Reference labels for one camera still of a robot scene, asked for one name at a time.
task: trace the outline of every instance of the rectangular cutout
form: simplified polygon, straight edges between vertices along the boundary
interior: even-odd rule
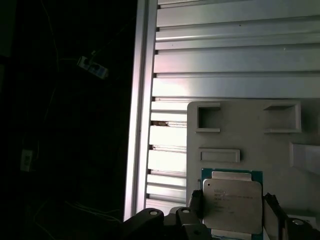
[[[240,163],[239,149],[199,148],[201,161]]]
[[[221,121],[222,115],[219,102],[198,106],[196,132],[219,133]]]
[[[264,109],[265,133],[301,133],[299,101],[272,101]]]

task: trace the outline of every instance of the screw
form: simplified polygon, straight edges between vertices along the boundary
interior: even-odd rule
[[[304,222],[301,221],[301,220],[299,220],[299,219],[294,219],[292,222],[293,222],[294,224],[296,224],[296,225],[303,225],[303,224],[304,224]]]

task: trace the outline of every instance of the wire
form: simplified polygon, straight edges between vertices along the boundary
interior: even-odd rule
[[[38,208],[38,210],[36,211],[35,215],[33,216],[33,222],[39,227],[41,228],[46,234],[48,234],[48,236],[52,239],[52,240],[56,240],[54,238],[54,236],[52,236],[52,234],[44,227],[44,226],[41,226],[39,223],[37,223],[36,221],[36,217],[37,215],[40,213],[40,211],[44,208],[44,206],[47,204],[47,202],[49,201],[46,200],[44,203],[41,204],[41,206]]]
[[[36,151],[36,160],[39,159],[39,149],[40,149],[40,145],[39,145],[39,139],[37,141],[37,151]]]
[[[59,62],[60,61],[79,61],[79,59],[77,58],[60,58],[59,59]]]
[[[45,12],[45,14],[46,14],[46,16],[47,16],[47,18],[48,18],[48,23],[49,23],[49,27],[50,27],[50,31],[51,31],[51,35],[52,35],[53,46],[54,46],[54,49],[55,49],[56,70],[57,70],[57,72],[59,72],[59,71],[60,71],[60,68],[59,68],[59,52],[58,52],[58,48],[57,48],[57,44],[56,44],[56,39],[55,39],[55,36],[54,36],[54,30],[53,30],[53,28],[52,28],[51,21],[50,21],[50,16],[49,16],[48,11],[47,11],[47,9],[46,9],[46,7],[45,7],[45,5],[44,5],[43,0],[40,0],[40,2],[41,2],[41,4],[42,4],[43,10],[44,10],[44,12]],[[48,107],[47,107],[47,109],[46,109],[46,111],[45,111],[45,115],[44,115],[44,120],[43,120],[43,122],[45,122],[46,119],[47,119],[48,112],[49,112],[49,108],[50,108],[51,103],[52,103],[52,100],[53,100],[53,98],[54,98],[54,95],[55,95],[55,92],[56,92],[56,88],[57,88],[57,86],[55,86],[54,89],[53,89],[53,91],[52,91],[51,98],[50,98],[50,102],[49,102]]]
[[[90,210],[87,210],[87,209],[84,209],[84,208],[81,208],[81,207],[72,205],[71,203],[69,203],[69,202],[67,202],[67,201],[65,201],[65,203],[66,203],[67,205],[69,205],[70,207],[72,207],[72,208],[78,209],[78,210],[83,211],[83,212],[86,212],[86,213],[93,214],[93,215],[95,215],[95,216],[97,216],[97,217],[100,217],[100,218],[102,218],[102,219],[105,219],[105,220],[107,220],[107,221],[117,221],[118,223],[121,223],[121,221],[120,221],[119,219],[115,218],[114,216],[106,215],[106,214],[99,213],[99,212],[93,212],[93,211],[90,211]]]
[[[102,48],[100,48],[98,51],[96,51],[96,52],[92,55],[92,57],[91,57],[90,60],[89,60],[90,66],[92,65],[95,57],[96,57],[99,53],[101,53],[109,44],[111,44],[111,43],[116,39],[116,37],[117,37],[119,34],[121,34],[121,33],[129,26],[129,24],[131,23],[131,21],[134,20],[135,18],[136,18],[136,16],[133,16],[133,17],[128,21],[128,23],[125,24],[125,25],[123,26],[123,28],[121,28],[120,31],[118,31],[118,32],[113,36],[113,38],[112,38],[106,45],[104,45]]]
[[[56,70],[59,72],[59,52],[58,52],[58,48],[57,48],[57,44],[56,44],[56,39],[55,39],[55,36],[54,36],[54,30],[52,28],[52,25],[51,25],[51,21],[50,21],[50,16],[48,14],[48,11],[44,5],[44,2],[43,0],[40,0],[41,4],[42,4],[42,7],[43,7],[43,10],[48,18],[48,23],[49,23],[49,27],[50,27],[50,31],[51,31],[51,35],[52,35],[52,41],[53,41],[53,46],[54,46],[54,49],[55,49],[55,56],[56,56]]]
[[[102,213],[102,214],[108,214],[108,213],[112,213],[112,212],[117,212],[119,211],[119,209],[115,209],[115,210],[110,210],[110,211],[101,211],[101,210],[98,210],[98,209],[95,209],[93,207],[88,207],[88,206],[85,206],[85,205],[82,205],[80,202],[76,202],[75,204],[76,206],[79,206],[81,208],[85,208],[85,209],[89,209],[89,210],[92,210],[92,211],[96,211],[98,213]]]
[[[28,125],[29,121],[29,105],[28,105],[28,99],[30,96],[30,91],[27,91],[26,96],[25,96],[25,125]],[[25,147],[25,139],[27,137],[27,131],[24,132],[23,137],[22,137],[22,149]]]

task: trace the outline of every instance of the metal slat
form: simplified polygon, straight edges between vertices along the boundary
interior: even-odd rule
[[[187,114],[185,113],[151,113],[151,121],[172,121],[172,122],[186,122]]]
[[[221,98],[221,97],[172,97],[172,96],[158,96],[154,98],[155,101],[187,101],[187,102],[216,102],[216,101],[226,101],[227,98]]]
[[[307,17],[305,19],[277,19],[272,21],[249,21],[215,23],[163,29],[156,33],[157,42],[216,39],[222,41],[238,40],[249,37],[308,36],[320,31],[320,19]]]
[[[320,98],[319,76],[155,78],[154,97]]]
[[[162,146],[187,146],[187,128],[168,127],[168,126],[151,126],[150,141],[151,145]]]
[[[159,185],[171,185],[177,186],[180,188],[187,187],[187,180],[180,177],[170,177],[170,176],[159,176],[148,174],[147,182],[150,184],[159,184]]]
[[[158,0],[158,4],[177,4],[177,3],[186,3],[186,2],[197,2],[199,0]]]
[[[150,170],[151,175],[164,176],[164,177],[172,177],[172,178],[181,178],[185,179],[187,176],[182,172],[172,172],[172,171],[159,171],[159,170]]]
[[[239,1],[248,1],[248,0],[196,0],[196,1],[177,2],[177,3],[171,3],[171,4],[162,4],[160,5],[160,8],[174,8],[174,7],[202,5],[202,4],[203,5],[204,4],[221,4],[221,3],[230,3],[230,2],[239,2]]]
[[[151,105],[152,111],[157,112],[187,112],[188,102],[165,102],[153,101]]]
[[[236,1],[159,9],[157,27],[296,18],[319,14],[318,0]]]
[[[279,46],[154,56],[155,73],[319,71],[320,48]]]
[[[239,46],[262,46],[262,45],[284,45],[284,44],[311,44],[320,42],[320,33],[309,34],[287,34],[263,37],[241,37],[231,39],[205,39],[189,41],[157,42],[156,50],[169,49],[200,49]]]
[[[187,152],[187,148],[185,146],[152,145],[152,150],[162,151],[162,152],[175,152],[175,153],[186,153]]]
[[[186,173],[187,154],[183,152],[150,150],[148,168],[165,172]]]
[[[145,207],[146,208],[154,208],[161,210],[164,215],[168,215],[170,210],[175,207],[185,207],[185,204],[181,203],[174,203],[174,202],[168,202],[168,201],[159,201],[159,200],[153,200],[153,199],[147,199],[145,201]]]
[[[169,203],[186,204],[185,198],[176,198],[172,196],[163,196],[163,195],[154,195],[154,194],[149,194],[148,198],[152,200],[158,200],[158,201],[169,202]]]
[[[177,198],[183,201],[186,199],[186,189],[173,186],[160,186],[148,183],[146,187],[146,193]]]

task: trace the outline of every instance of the white connector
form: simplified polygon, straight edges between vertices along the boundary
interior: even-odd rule
[[[20,170],[24,171],[24,172],[30,172],[32,160],[33,160],[33,151],[27,150],[27,149],[22,149]]]
[[[96,62],[89,63],[89,59],[85,56],[80,57],[77,65],[80,68],[87,70],[89,73],[96,75],[98,78],[105,79],[106,77],[108,77],[109,71],[107,68],[101,66]]]

